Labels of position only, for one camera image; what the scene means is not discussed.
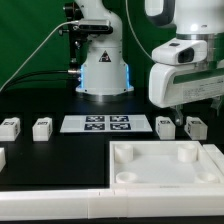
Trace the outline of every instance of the cable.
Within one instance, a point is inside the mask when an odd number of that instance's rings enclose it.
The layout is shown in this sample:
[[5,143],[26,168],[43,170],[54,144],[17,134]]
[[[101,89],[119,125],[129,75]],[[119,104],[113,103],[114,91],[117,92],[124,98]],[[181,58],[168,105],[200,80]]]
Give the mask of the cable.
[[134,28],[132,26],[132,22],[131,22],[131,18],[130,18],[130,13],[129,13],[129,6],[128,6],[128,0],[126,0],[126,12],[127,12],[127,17],[128,17],[128,24],[130,26],[130,29],[131,29],[131,32],[132,32],[132,35],[134,36],[137,44],[139,45],[139,47],[142,49],[142,51],[145,53],[145,55],[150,59],[152,60],[153,62],[155,62],[153,59],[152,59],[152,56],[148,54],[148,52],[144,49],[144,47],[142,46],[142,44],[140,43],[135,31],[134,31]]
[[5,92],[8,88],[17,85],[17,84],[21,84],[21,83],[27,83],[27,82],[59,82],[59,81],[68,81],[68,80],[74,80],[73,78],[67,78],[67,79],[31,79],[31,80],[22,80],[22,81],[18,81],[15,83],[11,83],[8,86],[6,86],[4,88],[4,90],[2,92]]
[[62,26],[73,24],[74,21],[66,22],[58,25],[48,36],[47,38],[37,47],[37,49],[23,62],[23,64],[16,70],[16,72],[3,84],[3,86],[0,89],[1,91],[4,89],[4,87],[23,69],[23,67],[30,61],[31,58],[43,47],[43,45],[50,39],[50,37]]
[[9,85],[13,84],[13,83],[16,83],[17,81],[20,81],[20,80],[23,80],[23,79],[26,79],[26,78],[29,78],[29,77],[33,77],[33,76],[39,76],[39,75],[52,75],[52,74],[68,74],[67,71],[64,71],[64,70],[50,70],[50,71],[38,71],[38,72],[32,72],[32,73],[27,73],[27,74],[24,74],[24,75],[21,75],[17,78],[14,78],[14,79],[11,79],[5,86],[4,88],[2,89],[2,91],[5,90],[5,88],[7,88]]

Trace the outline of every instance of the small white cube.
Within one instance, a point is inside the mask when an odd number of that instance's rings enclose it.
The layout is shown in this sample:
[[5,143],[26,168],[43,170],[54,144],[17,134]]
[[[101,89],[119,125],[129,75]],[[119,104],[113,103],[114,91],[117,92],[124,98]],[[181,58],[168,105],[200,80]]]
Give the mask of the small white cube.
[[40,118],[33,126],[33,141],[48,141],[53,132],[51,118]]
[[3,148],[0,148],[0,172],[4,168],[6,162],[5,162],[5,150]]
[[206,140],[208,126],[198,117],[187,117],[185,132],[192,140]]
[[156,132],[161,140],[173,140],[175,139],[176,126],[169,117],[157,117]]
[[0,125],[0,141],[15,141],[20,131],[19,118],[5,119]]

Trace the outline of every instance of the black table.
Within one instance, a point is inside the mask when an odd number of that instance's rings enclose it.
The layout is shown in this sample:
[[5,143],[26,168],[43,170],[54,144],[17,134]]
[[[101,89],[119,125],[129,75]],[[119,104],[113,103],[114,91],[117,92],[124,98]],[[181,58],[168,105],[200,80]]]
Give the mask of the black table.
[[[0,122],[19,117],[21,133],[16,142],[0,143],[6,150],[7,165],[0,173],[0,191],[94,189],[109,187],[109,142],[159,140],[151,133],[61,134],[65,115],[145,114],[155,129],[157,116],[169,116],[170,109],[153,106],[147,90],[137,89],[133,97],[113,103],[94,103],[77,98],[71,89],[15,89],[0,95]],[[208,125],[208,139],[224,150],[224,113],[217,117],[211,100],[184,105],[184,116],[196,116]],[[53,119],[49,142],[32,140],[32,126],[38,118]],[[190,140],[183,126],[177,127],[176,140]],[[224,217],[181,217],[71,220],[63,223],[223,223]],[[42,223],[62,223],[44,221]]]

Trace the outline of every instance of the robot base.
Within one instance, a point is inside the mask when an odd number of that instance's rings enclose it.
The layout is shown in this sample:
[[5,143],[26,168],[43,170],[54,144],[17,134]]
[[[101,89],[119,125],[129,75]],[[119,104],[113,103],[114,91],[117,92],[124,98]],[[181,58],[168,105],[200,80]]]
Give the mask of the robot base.
[[116,94],[116,95],[95,95],[95,94],[89,94],[85,93],[83,89],[80,87],[76,88],[76,95],[81,98],[88,101],[93,102],[117,102],[122,101],[126,99],[127,97],[131,97],[134,95],[134,87],[130,87],[128,90],[125,90],[124,93]]

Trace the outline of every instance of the white block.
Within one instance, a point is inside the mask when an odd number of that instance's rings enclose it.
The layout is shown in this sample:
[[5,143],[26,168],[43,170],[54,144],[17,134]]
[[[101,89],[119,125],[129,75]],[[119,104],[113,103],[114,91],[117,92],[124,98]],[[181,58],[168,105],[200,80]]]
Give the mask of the white block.
[[20,119],[5,119],[0,125],[0,141],[15,141],[20,133]]
[[6,162],[5,162],[5,150],[3,148],[0,148],[0,172],[4,168]]
[[53,132],[53,124],[51,118],[40,118],[33,126],[34,141],[48,141]]
[[127,193],[118,190],[89,190],[88,218],[126,218]]
[[206,140],[208,126],[198,117],[187,117],[185,132],[192,140]]
[[161,140],[173,140],[175,139],[176,126],[168,117],[157,117],[156,132]]

